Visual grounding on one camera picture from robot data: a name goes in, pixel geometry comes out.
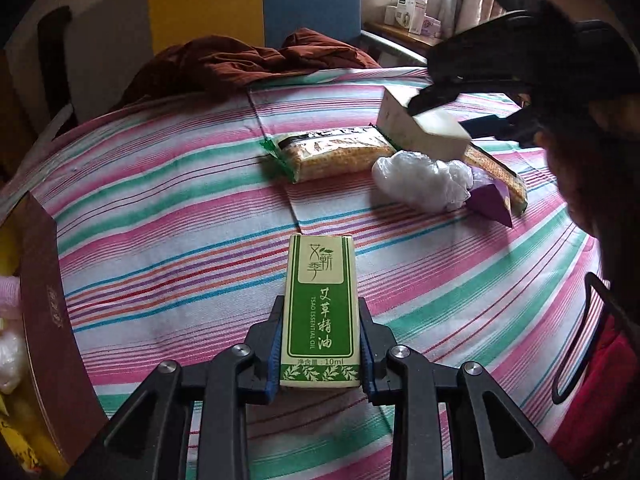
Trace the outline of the person right hand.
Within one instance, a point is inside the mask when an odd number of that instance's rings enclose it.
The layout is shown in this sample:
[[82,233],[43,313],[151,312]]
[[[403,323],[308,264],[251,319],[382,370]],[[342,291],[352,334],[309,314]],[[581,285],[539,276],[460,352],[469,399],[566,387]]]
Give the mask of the person right hand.
[[570,218],[600,243],[604,276],[614,287],[639,283],[639,96],[590,104],[592,131],[546,129],[546,152]]

